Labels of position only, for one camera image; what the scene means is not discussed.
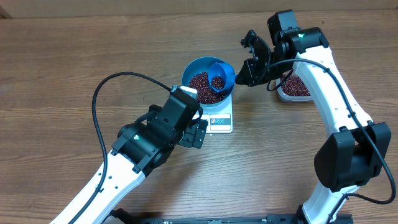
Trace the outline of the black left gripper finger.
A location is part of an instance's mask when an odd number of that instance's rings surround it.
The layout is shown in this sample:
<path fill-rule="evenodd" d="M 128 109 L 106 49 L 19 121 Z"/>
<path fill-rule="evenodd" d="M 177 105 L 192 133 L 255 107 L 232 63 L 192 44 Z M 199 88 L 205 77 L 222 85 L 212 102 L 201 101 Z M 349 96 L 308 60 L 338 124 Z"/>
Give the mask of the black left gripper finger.
<path fill-rule="evenodd" d="M 199 148 L 198 140 L 197 140 L 197 131 L 198 125 L 189 126 L 184 132 L 183 136 L 179 142 L 180 146 L 187 147 L 187 148 Z"/>
<path fill-rule="evenodd" d="M 195 136 L 193 139 L 193 147 L 197 149 L 200 149 L 202 147 L 207 126 L 208 126 L 208 121 L 205 119 L 201 119 L 196 125 L 194 125 Z"/>

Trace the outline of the blue plastic measuring scoop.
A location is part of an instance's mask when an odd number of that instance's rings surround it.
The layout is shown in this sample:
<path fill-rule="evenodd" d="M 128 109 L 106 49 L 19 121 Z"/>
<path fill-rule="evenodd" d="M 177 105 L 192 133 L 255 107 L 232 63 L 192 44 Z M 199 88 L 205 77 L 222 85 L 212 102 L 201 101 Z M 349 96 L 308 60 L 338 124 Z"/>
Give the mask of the blue plastic measuring scoop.
<path fill-rule="evenodd" d="M 212 84 L 212 81 L 216 77 L 221 77 L 223 80 L 223 87 L 217 88 Z M 235 85 L 236 74 L 234 72 L 233 67 L 225 62 L 215 62 L 213 63 L 208 70 L 208 81 L 210 87 L 216 91 L 217 93 L 221 91 L 230 91 L 234 88 Z"/>

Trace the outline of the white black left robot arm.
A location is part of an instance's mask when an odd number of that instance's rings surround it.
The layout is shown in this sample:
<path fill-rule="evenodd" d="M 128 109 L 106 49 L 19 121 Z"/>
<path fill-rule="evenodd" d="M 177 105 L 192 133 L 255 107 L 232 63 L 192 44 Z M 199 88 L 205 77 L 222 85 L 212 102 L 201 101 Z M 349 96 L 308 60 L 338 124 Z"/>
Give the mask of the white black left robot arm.
<path fill-rule="evenodd" d="M 171 155 L 172 149 L 153 148 L 137 131 L 123 132 L 106 152 L 95 108 L 92 115 L 103 164 L 52 223 L 102 223 L 121 199 Z"/>

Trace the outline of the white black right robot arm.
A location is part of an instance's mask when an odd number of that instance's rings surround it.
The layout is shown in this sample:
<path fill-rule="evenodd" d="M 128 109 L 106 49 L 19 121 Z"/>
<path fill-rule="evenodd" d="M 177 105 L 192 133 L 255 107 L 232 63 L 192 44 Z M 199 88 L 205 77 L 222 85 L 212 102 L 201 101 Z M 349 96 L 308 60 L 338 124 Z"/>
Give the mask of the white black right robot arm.
<path fill-rule="evenodd" d="M 388 170 L 385 155 L 391 140 L 386 123 L 375 123 L 351 94 L 334 62 L 327 38 L 319 27 L 302 29 L 292 10 L 267 20 L 272 42 L 253 30 L 241 45 L 252 57 L 245 60 L 235 82 L 268 85 L 293 73 L 307 87 L 325 125 L 327 140 L 316 153 L 318 183 L 294 215 L 268 215 L 279 223 L 351 223 L 339 215 L 343 204 L 358 196 L 358 189 Z"/>

